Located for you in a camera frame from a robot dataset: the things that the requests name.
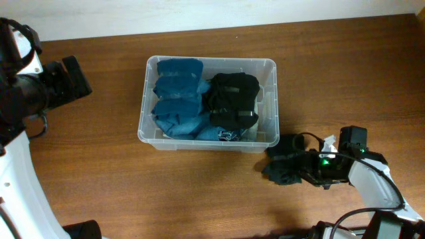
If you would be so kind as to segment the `light blue jeans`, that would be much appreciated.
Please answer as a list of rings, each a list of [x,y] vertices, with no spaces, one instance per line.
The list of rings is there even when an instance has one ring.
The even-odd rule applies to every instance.
[[[252,127],[246,129],[242,134],[242,138],[245,141],[256,141],[258,133],[258,122],[256,122]]]

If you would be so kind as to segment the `dark blue jeans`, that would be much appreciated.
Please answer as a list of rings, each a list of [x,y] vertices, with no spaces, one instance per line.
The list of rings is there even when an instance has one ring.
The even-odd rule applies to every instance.
[[[245,129],[229,131],[222,127],[208,126],[198,133],[196,140],[201,141],[240,141]]]

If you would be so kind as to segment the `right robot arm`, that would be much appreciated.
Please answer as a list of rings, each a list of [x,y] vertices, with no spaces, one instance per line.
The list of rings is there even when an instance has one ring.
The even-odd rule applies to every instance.
[[[342,127],[338,146],[333,138],[319,139],[319,150],[295,146],[302,161],[299,174],[328,189],[349,183],[364,208],[345,213],[334,223],[318,222],[309,238],[423,238],[424,219],[407,203],[390,175],[386,159],[367,147],[367,130]]]

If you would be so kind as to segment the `black taped garment bundle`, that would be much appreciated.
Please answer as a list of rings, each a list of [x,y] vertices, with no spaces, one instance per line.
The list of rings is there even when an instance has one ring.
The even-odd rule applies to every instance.
[[[258,121],[255,100],[260,91],[258,79],[244,72],[218,73],[210,79],[205,94],[210,123],[228,131],[248,129]]]
[[[269,162],[262,169],[262,175],[277,185],[293,185],[301,183],[298,173],[298,160],[305,150],[303,136],[282,134],[279,142],[266,150]]]

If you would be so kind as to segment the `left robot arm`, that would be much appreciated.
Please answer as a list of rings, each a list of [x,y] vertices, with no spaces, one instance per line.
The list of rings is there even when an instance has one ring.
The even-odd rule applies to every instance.
[[[42,51],[34,29],[1,18],[1,237],[101,238],[95,220],[60,225],[35,173],[47,112],[92,93],[75,56],[41,64]]]

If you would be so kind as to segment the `blue taped sweater bundle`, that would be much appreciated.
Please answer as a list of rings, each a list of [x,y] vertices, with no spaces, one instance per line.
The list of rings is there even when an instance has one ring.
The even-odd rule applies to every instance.
[[[156,126],[171,139],[196,138],[208,124],[203,94],[211,85],[202,79],[203,63],[194,58],[170,58],[157,63],[151,113]]]

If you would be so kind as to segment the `clear plastic storage container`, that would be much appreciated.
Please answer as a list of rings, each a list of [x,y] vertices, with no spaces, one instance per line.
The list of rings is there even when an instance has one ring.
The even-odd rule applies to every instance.
[[[196,57],[203,63],[202,78],[210,79],[218,73],[244,72],[257,77],[260,91],[256,97],[258,107],[258,129],[254,141],[195,141],[165,137],[157,127],[151,114],[158,101],[153,93],[159,79],[157,63],[172,59],[172,56],[154,55],[148,58],[143,80],[143,97],[139,116],[137,136],[140,141],[152,145],[157,150],[213,150],[262,153],[277,145],[280,140],[278,109],[277,65],[269,58],[212,58]]]

